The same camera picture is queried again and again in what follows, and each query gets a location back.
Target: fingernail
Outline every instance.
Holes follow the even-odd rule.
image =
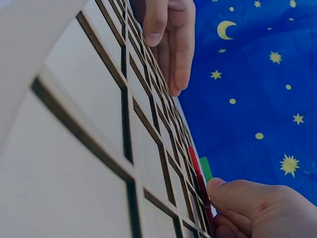
[[[145,40],[150,47],[155,47],[161,41],[161,34],[160,33],[149,33],[146,35]]]

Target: finger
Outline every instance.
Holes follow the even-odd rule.
[[[168,86],[172,97],[178,97],[180,95],[181,90],[177,88],[175,80],[171,80]]]
[[[195,47],[194,24],[186,25],[176,31],[175,84],[186,89],[189,83]]]
[[[216,229],[216,234],[218,238],[236,238],[230,227],[226,225],[219,226]]]
[[[221,211],[221,215],[232,221],[238,228],[240,228],[247,236],[252,234],[252,222],[249,218],[239,215],[233,211]]]
[[[146,0],[143,31],[147,44],[157,46],[161,41],[167,23],[168,0]]]
[[[244,180],[225,182],[219,178],[208,182],[207,193],[219,210],[231,210],[252,222],[273,204],[276,197],[271,186]]]
[[[170,67],[169,67],[169,90],[173,97],[179,96],[181,90],[176,86],[175,70],[176,70],[176,37],[175,32],[170,32],[169,35],[170,47]]]
[[[169,33],[165,30],[161,42],[158,45],[159,67],[167,84],[169,84],[170,50]]]
[[[219,214],[214,218],[214,222],[216,227],[219,227],[221,225],[226,225],[230,227],[230,229],[233,231],[235,237],[237,238],[248,238],[251,236],[247,236],[244,234],[232,221],[230,221],[228,218],[226,218],[224,215]]]

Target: square hole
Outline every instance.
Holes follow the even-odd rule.
[[[192,204],[193,212],[194,212],[194,217],[195,217],[195,223],[198,225],[200,228],[202,228],[201,223],[200,223],[200,214],[199,214],[199,208],[198,208],[198,203],[194,195],[190,192],[189,193],[189,198]]]
[[[134,97],[137,98],[138,103],[140,103],[144,114],[147,116],[150,123],[153,124],[153,115],[152,115],[152,108],[150,103],[150,98],[145,91],[139,77],[135,73],[133,67],[130,67],[130,78],[132,84],[132,91]]]
[[[144,237],[176,238],[174,220],[149,200],[144,199]]]
[[[171,114],[169,114],[169,116],[170,116],[170,123],[169,123],[169,125],[170,125],[170,128],[171,128],[171,130],[172,130],[172,133],[173,133],[173,136],[174,136],[174,138],[176,139],[176,140],[178,140],[178,136],[177,136],[177,133],[176,133],[176,129],[175,129],[175,125],[174,125],[174,119],[172,118],[172,116],[171,116]]]
[[[199,221],[201,223],[202,230],[205,232],[206,231],[206,223],[204,218],[205,208],[201,204],[199,204],[198,207],[199,207],[199,214],[198,214]]]
[[[179,158],[179,161],[180,161],[180,166],[182,168],[183,174],[184,174],[186,180],[188,180],[188,172],[187,172],[188,169],[186,168],[186,165],[185,165],[185,158],[181,155],[179,150],[177,150],[177,154],[178,154],[178,158]]]
[[[118,31],[121,33],[122,32],[122,24],[118,18],[118,16],[115,14],[114,9],[111,6],[110,0],[102,0],[103,4],[105,5],[109,15],[111,16],[113,22],[115,23]],[[113,1],[117,5],[117,10],[119,11],[120,16],[123,15],[123,12],[121,8],[119,7],[118,3],[116,3],[116,0]]]
[[[166,149],[168,150],[169,154],[172,156],[172,155],[174,155],[174,153],[173,153],[173,147],[172,147],[172,142],[171,142],[171,138],[170,138],[170,132],[168,132],[168,130],[166,129],[166,127],[165,127],[165,125],[160,117],[158,117],[158,124],[159,124],[159,129],[160,129],[163,143],[164,143]]]
[[[77,20],[64,31],[45,65],[82,112],[124,154],[121,89]]]
[[[8,136],[0,189],[7,237],[132,237],[127,183],[32,92]]]
[[[139,55],[136,52],[136,49],[134,48],[132,42],[135,44],[135,42],[133,41],[133,39],[131,40],[129,37],[129,51],[131,53],[131,56],[133,58],[134,63],[136,64],[136,66],[138,67],[138,70],[140,71],[143,79],[145,80],[145,71],[144,71],[144,65],[142,64]]]
[[[185,201],[185,196],[187,196],[187,194],[184,194],[183,187],[185,184],[182,185],[181,178],[179,177],[175,169],[172,167],[172,165],[170,165],[170,163],[168,163],[168,170],[172,182],[172,188],[178,211],[180,212],[181,216],[189,218],[188,208]]]
[[[142,47],[140,45],[140,41],[141,40],[140,40],[140,37],[138,36],[138,33],[137,33],[138,31],[132,26],[131,20],[129,19],[128,21],[129,21],[129,24],[128,24],[129,34],[132,36],[133,41],[134,41],[134,43],[135,43],[135,45],[137,47],[137,50],[139,52],[142,52],[143,49],[142,49]]]
[[[153,98],[156,101],[156,103],[158,104],[158,108],[160,109],[161,112],[163,112],[163,105],[162,105],[162,100],[159,97],[157,90],[154,88],[152,90],[152,94],[153,94]]]
[[[196,238],[196,236],[190,229],[184,227],[184,238]]]
[[[139,160],[142,179],[151,185],[155,191],[168,198],[159,147],[137,114],[134,112],[133,115],[136,135],[133,145],[136,151],[135,159]]]
[[[94,29],[99,40],[102,42],[103,47],[109,53],[113,63],[117,66],[117,68],[121,68],[121,45],[100,12],[96,2],[94,0],[90,0],[85,5],[83,13],[91,27]]]

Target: knuckle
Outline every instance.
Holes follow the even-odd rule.
[[[153,19],[152,24],[157,29],[165,28],[167,23],[167,15],[162,14],[159,12],[156,12],[154,14],[151,14],[150,17]]]

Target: wooden frame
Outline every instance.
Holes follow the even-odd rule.
[[[188,237],[186,235],[188,233],[186,229],[188,229],[193,233],[193,237],[211,238],[207,217],[204,210],[201,209],[203,203],[198,194],[195,173],[188,153],[188,146],[193,143],[152,52],[146,46],[142,33],[135,24],[135,19],[126,2],[121,0],[90,0],[89,2],[92,1],[98,6],[105,18],[105,24],[109,25],[121,47],[119,68],[113,63],[113,59],[107,51],[111,46],[105,45],[98,37],[96,29],[90,24],[89,16],[81,11],[74,20],[80,24],[105,67],[112,75],[112,78],[106,78],[105,80],[114,80],[121,90],[124,154],[121,155],[116,147],[104,135],[101,135],[87,116],[76,107],[63,88],[56,83],[54,75],[45,65],[31,86],[33,92],[87,149],[126,181],[132,237],[144,237],[146,223],[144,199],[147,199],[173,219],[175,237]],[[105,5],[104,1],[109,1],[110,5]],[[114,12],[118,18],[122,26],[121,31],[117,28],[113,16],[109,13],[110,11]],[[131,47],[138,57],[137,60],[141,62],[144,68],[144,74],[140,71],[143,69],[139,69],[131,55]],[[138,96],[132,91],[130,69],[135,71],[145,93],[149,97],[152,118],[147,116],[141,102],[138,100]],[[158,95],[160,106],[153,96],[154,92]],[[132,120],[134,113],[158,146],[167,198],[158,193],[140,175],[140,161],[136,158],[135,149],[138,138]],[[168,132],[172,151],[166,147],[167,142],[162,135],[163,129]],[[188,218],[184,217],[177,207],[169,167],[174,169],[179,176],[188,210]],[[190,196],[193,197],[194,204],[192,204]],[[193,206],[196,207],[198,218],[194,217]]]

